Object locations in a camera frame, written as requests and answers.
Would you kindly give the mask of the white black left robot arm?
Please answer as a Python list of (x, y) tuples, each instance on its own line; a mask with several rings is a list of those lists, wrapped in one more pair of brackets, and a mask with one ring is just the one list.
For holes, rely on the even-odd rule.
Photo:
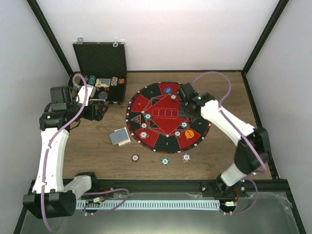
[(76, 201), (85, 193), (94, 197), (100, 185), (93, 172), (78, 173), (67, 185), (63, 184), (63, 161), (66, 143), (72, 122), (102, 120), (107, 106), (99, 108), (89, 99), (94, 96), (94, 86), (82, 86), (76, 98), (72, 98), (72, 87), (59, 86), (50, 90), (51, 102), (39, 119), (41, 130), (41, 156), (39, 170), (32, 192), (23, 197), (24, 207), (36, 218), (72, 216)]

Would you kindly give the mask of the teal chips seat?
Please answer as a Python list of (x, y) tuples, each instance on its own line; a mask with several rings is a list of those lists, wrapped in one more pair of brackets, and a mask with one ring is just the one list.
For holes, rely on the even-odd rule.
[(144, 118), (146, 119), (146, 120), (149, 120), (149, 119), (151, 119), (151, 114), (146, 114), (145, 116), (144, 116)]
[(187, 127), (188, 127), (188, 123), (187, 123), (187, 122), (185, 122), (185, 121), (183, 121), (183, 122), (181, 122), (180, 127), (181, 127), (182, 129), (187, 129)]

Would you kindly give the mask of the red black chip stack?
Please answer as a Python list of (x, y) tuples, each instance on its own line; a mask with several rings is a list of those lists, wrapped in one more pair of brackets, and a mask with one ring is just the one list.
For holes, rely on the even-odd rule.
[(139, 161), (139, 155), (132, 155), (131, 160), (132, 160), (132, 162), (138, 162)]

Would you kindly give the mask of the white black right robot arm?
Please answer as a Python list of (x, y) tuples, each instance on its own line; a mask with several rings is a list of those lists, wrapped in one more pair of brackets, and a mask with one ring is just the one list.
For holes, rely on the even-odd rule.
[(179, 115), (191, 121), (199, 118), (220, 129), (236, 146), (233, 164), (216, 179), (216, 190), (221, 196), (234, 191), (234, 185), (252, 173), (266, 173), (266, 162), (271, 151), (265, 128), (255, 128), (222, 107), (221, 102), (208, 93), (198, 93), (190, 83), (178, 90), (181, 98)]

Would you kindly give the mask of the blue backed card deck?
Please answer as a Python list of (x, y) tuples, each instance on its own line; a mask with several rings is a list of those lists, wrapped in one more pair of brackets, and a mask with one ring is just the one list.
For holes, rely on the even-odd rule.
[(109, 137), (113, 145), (121, 145), (125, 142), (129, 142), (130, 140), (128, 132), (125, 128), (115, 130), (113, 133), (109, 134)]

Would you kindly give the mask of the blue small blind button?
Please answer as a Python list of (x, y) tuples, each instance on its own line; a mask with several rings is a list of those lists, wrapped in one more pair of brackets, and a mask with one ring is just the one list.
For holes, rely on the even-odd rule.
[(166, 93), (166, 94), (171, 94), (171, 93), (172, 93), (172, 89), (171, 89), (170, 87), (166, 87), (166, 88), (164, 89), (164, 93)]

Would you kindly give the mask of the white purple chip stack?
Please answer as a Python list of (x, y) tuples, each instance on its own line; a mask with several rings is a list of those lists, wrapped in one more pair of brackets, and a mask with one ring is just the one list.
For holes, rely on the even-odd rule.
[(189, 154), (183, 154), (181, 158), (183, 162), (189, 162), (191, 160), (191, 156)]

